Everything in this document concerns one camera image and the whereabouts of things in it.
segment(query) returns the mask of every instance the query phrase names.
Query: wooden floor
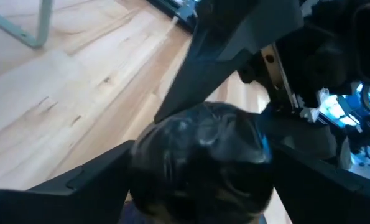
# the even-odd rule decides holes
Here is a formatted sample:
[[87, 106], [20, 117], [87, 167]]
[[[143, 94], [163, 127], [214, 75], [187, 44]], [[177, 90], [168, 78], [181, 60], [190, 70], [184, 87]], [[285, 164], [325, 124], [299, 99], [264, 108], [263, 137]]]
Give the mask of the wooden floor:
[[[0, 1], [0, 14], [35, 33], [38, 6]], [[0, 188], [28, 189], [136, 138], [190, 38], [145, 0], [55, 0], [39, 50], [0, 30]], [[233, 74], [209, 100], [257, 112], [268, 97]], [[277, 195], [266, 215], [289, 222]]]

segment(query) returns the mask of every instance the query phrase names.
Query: metal chair leg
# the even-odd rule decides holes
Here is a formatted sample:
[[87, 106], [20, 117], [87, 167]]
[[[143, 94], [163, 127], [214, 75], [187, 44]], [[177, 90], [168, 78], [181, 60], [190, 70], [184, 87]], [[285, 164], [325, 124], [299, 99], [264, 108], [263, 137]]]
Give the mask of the metal chair leg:
[[41, 47], [48, 39], [52, 4], [53, 0], [42, 0], [40, 3], [39, 23], [36, 37], [33, 37], [31, 34], [11, 23], [3, 16], [0, 16], [0, 28], [29, 47]]

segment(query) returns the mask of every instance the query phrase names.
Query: metal bracket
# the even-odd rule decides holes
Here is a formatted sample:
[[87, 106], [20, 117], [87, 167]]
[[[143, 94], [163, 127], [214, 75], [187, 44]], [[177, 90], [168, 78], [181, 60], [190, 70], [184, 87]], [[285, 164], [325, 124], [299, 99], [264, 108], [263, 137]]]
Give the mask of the metal bracket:
[[52, 4], [53, 0], [41, 0], [36, 37], [33, 37], [30, 33], [22, 30], [19, 26], [11, 23], [3, 16], [0, 16], [0, 28], [29, 47], [41, 47], [48, 39]]

